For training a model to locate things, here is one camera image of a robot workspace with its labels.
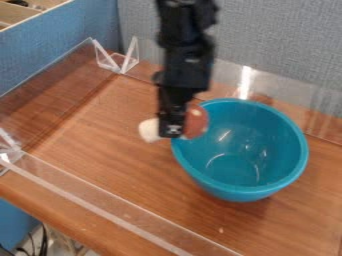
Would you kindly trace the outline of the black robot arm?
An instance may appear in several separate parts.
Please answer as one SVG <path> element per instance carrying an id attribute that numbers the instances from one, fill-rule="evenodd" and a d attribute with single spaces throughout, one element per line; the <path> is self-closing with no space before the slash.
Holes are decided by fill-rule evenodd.
<path id="1" fill-rule="evenodd" d="M 184 134 L 185 111 L 193 95 L 208 90 L 215 42 L 205 30 L 216 24 L 215 0 L 155 0 L 160 27 L 156 41 L 164 51 L 157 86 L 157 135 Z"/>

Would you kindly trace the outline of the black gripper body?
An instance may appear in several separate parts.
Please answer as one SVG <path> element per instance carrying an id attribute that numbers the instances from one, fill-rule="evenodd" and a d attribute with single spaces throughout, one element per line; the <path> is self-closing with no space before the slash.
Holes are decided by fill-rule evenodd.
<path id="1" fill-rule="evenodd" d="M 152 80 L 160 89 L 207 91 L 212 74 L 215 44 L 199 41 L 193 44 L 159 43 L 163 49 L 163 69 Z"/>

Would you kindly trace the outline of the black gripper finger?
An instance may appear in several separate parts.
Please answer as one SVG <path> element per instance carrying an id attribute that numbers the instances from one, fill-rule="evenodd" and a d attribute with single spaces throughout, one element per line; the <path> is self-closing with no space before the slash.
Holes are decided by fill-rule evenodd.
<path id="1" fill-rule="evenodd" d="M 157 134 L 161 138 L 179 138 L 184 132 L 185 111 L 195 90 L 160 86 L 157 88 Z"/>

